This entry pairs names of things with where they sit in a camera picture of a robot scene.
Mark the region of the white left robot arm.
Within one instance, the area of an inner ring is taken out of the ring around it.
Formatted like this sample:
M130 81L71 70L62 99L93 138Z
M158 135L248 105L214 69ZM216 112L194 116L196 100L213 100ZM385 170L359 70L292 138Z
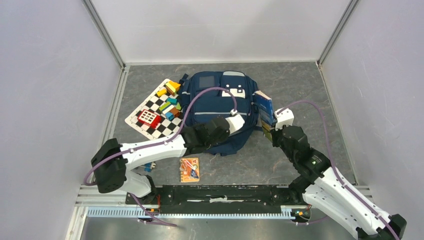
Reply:
M121 190L151 204L157 198L157 190L150 177L134 172L135 168L158 160L203 153L227 140L235 131L229 117L215 117L156 140L120 144L115 138L109 139L91 161L94 184L101 194Z

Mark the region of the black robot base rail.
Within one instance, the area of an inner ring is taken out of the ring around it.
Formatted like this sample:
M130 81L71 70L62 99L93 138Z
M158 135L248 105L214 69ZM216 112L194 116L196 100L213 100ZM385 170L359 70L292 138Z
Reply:
M130 194L125 203L158 205L161 214L277 214L282 206L310 209L302 190L288 185L160 185L137 201Z

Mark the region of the blue Animal Farm book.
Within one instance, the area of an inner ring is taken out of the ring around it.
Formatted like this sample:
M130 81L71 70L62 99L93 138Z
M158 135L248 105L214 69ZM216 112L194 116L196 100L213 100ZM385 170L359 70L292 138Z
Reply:
M272 104L272 98L267 96L261 90L254 92L255 100L254 103L258 107L259 117L261 122L262 131L264 136L272 142L271 130L274 129L275 125L275 116L274 108Z

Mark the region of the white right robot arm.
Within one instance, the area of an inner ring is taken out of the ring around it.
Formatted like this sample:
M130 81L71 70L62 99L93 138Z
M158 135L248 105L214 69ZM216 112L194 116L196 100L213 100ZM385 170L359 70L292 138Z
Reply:
M310 146L299 126L271 131L272 145L280 148L300 174L289 185L295 204L316 207L356 240L400 240L407 221L389 214L349 183L322 152Z

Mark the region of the navy blue student backpack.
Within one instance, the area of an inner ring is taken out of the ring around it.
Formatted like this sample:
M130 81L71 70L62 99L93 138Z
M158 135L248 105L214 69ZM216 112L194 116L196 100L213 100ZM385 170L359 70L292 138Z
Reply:
M254 104L257 82L239 71L202 71L192 76L184 74L178 90L182 113L187 115L185 126L207 123L215 117L227 118L237 103L237 112L244 119L243 127L228 140L215 145L207 153L222 157L234 155L247 142L253 131L258 131L259 108Z

